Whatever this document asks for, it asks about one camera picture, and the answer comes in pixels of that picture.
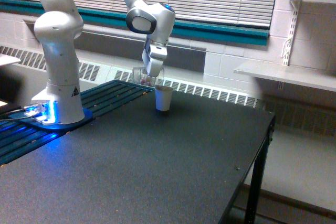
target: glowing blue base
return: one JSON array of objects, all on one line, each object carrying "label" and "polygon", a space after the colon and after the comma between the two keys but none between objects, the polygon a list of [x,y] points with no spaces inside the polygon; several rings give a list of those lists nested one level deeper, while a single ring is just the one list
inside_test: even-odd
[{"label": "glowing blue base", "polygon": [[[93,120],[93,115],[92,112],[88,109],[83,108],[83,112],[85,117],[77,122],[77,123],[70,123],[70,124],[54,124],[54,125],[43,125],[39,122],[37,122],[36,120],[32,119],[32,118],[28,118],[28,119],[21,119],[19,120],[20,122],[23,122],[25,124],[28,124],[32,127],[38,128],[38,129],[44,129],[44,130],[48,130],[48,131],[73,131],[74,129],[77,129],[81,126],[83,126],[84,124],[91,122]],[[10,118],[21,118],[25,116],[24,113],[15,113],[10,115]]]}]

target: white brick wall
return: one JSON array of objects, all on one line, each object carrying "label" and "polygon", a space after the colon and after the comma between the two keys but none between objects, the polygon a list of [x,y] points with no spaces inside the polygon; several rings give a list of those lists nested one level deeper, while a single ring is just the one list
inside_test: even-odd
[{"label": "white brick wall", "polygon": [[[332,92],[288,84],[285,84],[283,91],[279,91],[275,82],[233,73],[234,69],[246,60],[263,60],[281,64],[281,51],[288,36],[291,15],[292,6],[289,0],[275,1],[267,46],[180,38],[171,38],[170,44],[206,51],[204,82],[248,93],[266,93],[336,108],[336,94]],[[41,45],[23,22],[23,17],[23,15],[0,13],[0,42],[41,50]],[[90,27],[94,29],[93,32],[100,34],[108,34],[111,30],[106,27]],[[132,32],[129,32],[129,36],[133,39],[143,39],[142,35]],[[336,5],[302,3],[290,64],[336,72]]]},{"label": "white brick wall", "polygon": [[[229,44],[226,45],[224,54],[220,54],[221,57],[214,57],[213,53],[207,52],[205,75],[211,76],[215,83],[222,81],[224,86],[231,83],[231,88],[242,89],[245,92],[267,93],[335,108],[336,102],[333,100],[336,99],[336,95],[332,92],[288,84],[285,84],[283,91],[279,91],[274,82],[233,73],[245,60],[281,64],[282,47],[288,36],[291,17],[292,6],[289,0],[276,0],[268,45],[262,47]],[[336,74],[336,5],[302,3],[290,64],[335,71]]]}]

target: cup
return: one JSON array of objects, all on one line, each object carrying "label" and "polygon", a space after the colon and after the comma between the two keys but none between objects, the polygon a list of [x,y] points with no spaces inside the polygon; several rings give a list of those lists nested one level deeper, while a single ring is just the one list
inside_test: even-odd
[{"label": "cup", "polygon": [[155,105],[159,111],[168,111],[172,101],[173,89],[166,86],[155,86]]}]

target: blue led light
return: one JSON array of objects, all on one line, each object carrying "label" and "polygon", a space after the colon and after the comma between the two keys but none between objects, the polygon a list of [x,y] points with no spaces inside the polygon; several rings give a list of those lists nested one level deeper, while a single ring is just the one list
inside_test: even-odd
[{"label": "blue led light", "polygon": [[55,102],[49,101],[47,105],[47,119],[48,121],[55,122],[56,115],[55,115]]}]

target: robotic arm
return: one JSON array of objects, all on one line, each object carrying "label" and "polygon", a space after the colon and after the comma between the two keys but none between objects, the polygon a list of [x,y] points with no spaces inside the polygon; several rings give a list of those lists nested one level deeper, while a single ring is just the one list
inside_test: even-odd
[{"label": "robotic arm", "polygon": [[147,73],[157,77],[167,57],[167,43],[172,33],[175,11],[167,4],[146,4],[143,0],[124,0],[127,5],[127,27],[139,34],[147,34],[142,60]]},{"label": "robotic arm", "polygon": [[73,45],[83,20],[73,0],[40,1],[46,12],[36,20],[34,31],[45,54],[48,81],[32,101],[47,104],[47,111],[36,120],[45,125],[75,123],[85,117]]}]

